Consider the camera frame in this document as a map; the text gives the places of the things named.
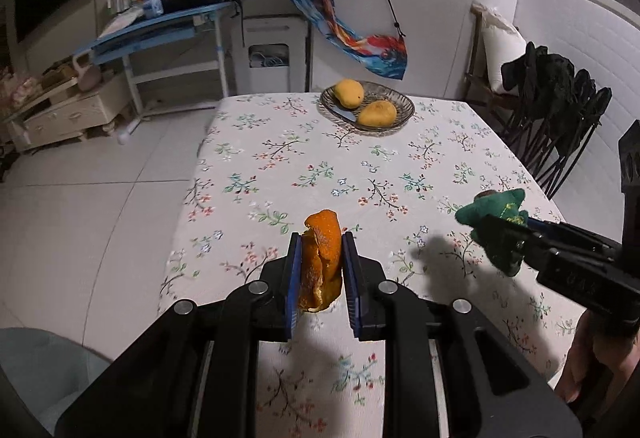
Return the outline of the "black folding chairs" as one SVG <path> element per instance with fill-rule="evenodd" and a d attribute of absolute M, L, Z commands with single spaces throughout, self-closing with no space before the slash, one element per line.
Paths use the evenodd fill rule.
<path fill-rule="evenodd" d="M 612 98 L 611 88 L 585 87 L 513 112 L 503 140 L 549 199 L 585 152 Z"/>

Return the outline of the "green cloth toy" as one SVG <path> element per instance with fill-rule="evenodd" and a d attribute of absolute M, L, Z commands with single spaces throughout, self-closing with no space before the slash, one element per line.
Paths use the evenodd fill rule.
<path fill-rule="evenodd" d="M 507 277 L 516 276 L 523 262 L 523 254 L 510 239 L 509 231 L 527 226 L 528 213 L 521 209 L 524 200 L 522 188 L 501 192 L 487 189 L 454 213 L 459 224 L 471 228 L 471 239 L 485 251 L 489 262 Z"/>

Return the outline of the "yellow mango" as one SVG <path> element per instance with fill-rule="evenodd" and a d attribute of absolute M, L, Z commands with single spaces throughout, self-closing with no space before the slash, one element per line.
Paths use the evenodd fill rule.
<path fill-rule="evenodd" d="M 357 123 L 367 127 L 390 127 L 397 119 L 397 109 L 389 100 L 375 100 L 357 115 Z"/>
<path fill-rule="evenodd" d="M 364 89 L 360 82 L 344 79 L 333 86 L 333 94 L 343 108 L 354 110 L 363 102 Z"/>

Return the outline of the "floral tablecloth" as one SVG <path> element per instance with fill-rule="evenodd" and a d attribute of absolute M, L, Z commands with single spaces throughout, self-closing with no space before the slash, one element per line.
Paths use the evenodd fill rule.
<path fill-rule="evenodd" d="M 562 369 L 582 310 L 534 270 L 507 278 L 454 214 L 480 192 L 521 188 L 543 221 L 561 213 L 462 102 L 416 99 L 397 132 L 338 125 L 315 94 L 221 102 L 198 151 L 160 286 L 160 307 L 224 299 L 284 255 L 305 219 L 333 211 L 358 252 L 436 303 L 469 299 L 545 378 Z"/>

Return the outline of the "orange peel piece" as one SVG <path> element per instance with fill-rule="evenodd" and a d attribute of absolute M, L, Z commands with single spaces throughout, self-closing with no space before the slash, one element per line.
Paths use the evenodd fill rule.
<path fill-rule="evenodd" d="M 308 216 L 305 227 L 298 307 L 318 313 L 341 294 L 342 231 L 336 213 L 330 210 Z"/>

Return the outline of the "cream tv stand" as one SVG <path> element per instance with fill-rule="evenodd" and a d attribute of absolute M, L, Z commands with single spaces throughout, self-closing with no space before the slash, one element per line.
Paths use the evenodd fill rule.
<path fill-rule="evenodd" d="M 126 76 L 122 73 L 88 92 L 79 91 L 77 79 L 73 78 L 24 105 L 4 124 L 17 152 L 24 153 L 67 139 L 86 139 L 93 128 L 111 135 L 130 102 Z"/>

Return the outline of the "black jacket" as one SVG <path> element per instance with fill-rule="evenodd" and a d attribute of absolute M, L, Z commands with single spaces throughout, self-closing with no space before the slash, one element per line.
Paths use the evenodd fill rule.
<path fill-rule="evenodd" d="M 597 89 L 588 70 L 575 70 L 570 59 L 533 42 L 501 66 L 501 77 L 503 88 L 520 99 L 513 126 L 544 121 L 552 138 L 574 136 L 582 123 L 598 122 L 613 97 L 610 87 Z"/>

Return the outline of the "pink kettlebell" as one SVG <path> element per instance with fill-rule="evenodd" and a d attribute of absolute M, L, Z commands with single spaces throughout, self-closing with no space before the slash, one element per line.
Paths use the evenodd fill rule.
<path fill-rule="evenodd" d="M 73 54 L 72 65 L 77 73 L 77 86 L 79 91 L 91 91 L 101 83 L 102 72 L 100 67 L 91 61 L 88 52 Z"/>

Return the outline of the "wooden chair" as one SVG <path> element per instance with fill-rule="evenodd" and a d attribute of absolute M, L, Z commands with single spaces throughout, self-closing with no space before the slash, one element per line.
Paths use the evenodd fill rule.
<path fill-rule="evenodd" d="M 471 56 L 464 75 L 463 100 L 470 106 L 485 108 L 502 126 L 506 121 L 499 110 L 514 112 L 520 99 L 514 95 L 496 93 L 489 86 L 488 69 L 482 35 L 482 16 L 486 7 L 474 2 L 471 14 L 474 17 Z"/>

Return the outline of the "teal plastic stool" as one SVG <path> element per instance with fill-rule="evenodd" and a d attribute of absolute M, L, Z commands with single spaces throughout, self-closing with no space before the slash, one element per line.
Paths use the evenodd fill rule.
<path fill-rule="evenodd" d="M 58 419 L 111 361 L 38 328 L 1 331 L 1 435 L 51 437 Z"/>

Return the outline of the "colourful hanging bag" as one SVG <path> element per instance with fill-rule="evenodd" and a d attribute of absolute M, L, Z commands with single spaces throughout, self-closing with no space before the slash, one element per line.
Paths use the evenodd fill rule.
<path fill-rule="evenodd" d="M 334 0 L 291 0 L 303 16 L 334 47 L 381 78 L 401 81 L 408 67 L 405 34 L 393 5 L 387 2 L 394 20 L 395 35 L 360 35 L 338 18 Z"/>

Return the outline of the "white cushion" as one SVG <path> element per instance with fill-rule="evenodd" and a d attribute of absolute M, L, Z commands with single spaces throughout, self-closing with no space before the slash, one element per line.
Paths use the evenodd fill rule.
<path fill-rule="evenodd" d="M 489 87 L 494 93 L 509 93 L 503 87 L 501 68 L 523 56 L 527 42 L 512 22 L 497 9 L 474 2 L 472 12 L 480 15 L 480 38 L 484 46 Z"/>

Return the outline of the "yellow mango near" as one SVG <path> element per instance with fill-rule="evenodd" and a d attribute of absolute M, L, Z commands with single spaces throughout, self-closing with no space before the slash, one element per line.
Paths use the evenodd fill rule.
<path fill-rule="evenodd" d="M 357 123 L 367 127 L 390 127 L 397 119 L 397 109 L 389 100 L 375 100 L 357 115 Z"/>

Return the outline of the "blue study desk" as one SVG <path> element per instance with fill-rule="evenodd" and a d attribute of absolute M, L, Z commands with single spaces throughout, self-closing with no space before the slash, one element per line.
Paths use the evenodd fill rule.
<path fill-rule="evenodd" d="M 90 65 L 99 66 L 119 60 L 125 72 L 126 83 L 134 104 L 134 118 L 137 121 L 170 113 L 214 109 L 215 99 L 204 102 L 188 102 L 178 106 L 153 106 L 146 104 L 140 95 L 141 84 L 178 78 L 188 74 L 216 71 L 219 74 L 221 94 L 230 96 L 227 68 L 224 63 L 224 42 L 222 42 L 221 18 L 228 9 L 239 10 L 232 2 L 222 2 L 197 8 L 180 10 L 177 13 L 163 14 L 158 17 L 130 24 L 114 33 L 101 36 L 72 56 L 76 71 L 85 69 L 80 64 L 86 59 Z M 132 68 L 130 56 L 178 42 L 195 39 L 206 32 L 215 36 L 215 56 L 200 64 L 184 65 L 148 73 L 137 74 Z"/>

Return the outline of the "yellow mango far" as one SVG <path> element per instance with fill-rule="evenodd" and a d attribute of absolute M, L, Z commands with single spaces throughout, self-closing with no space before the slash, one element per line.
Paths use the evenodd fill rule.
<path fill-rule="evenodd" d="M 344 79 L 333 86 L 333 94 L 343 108 L 354 110 L 363 102 L 364 89 L 360 82 Z"/>

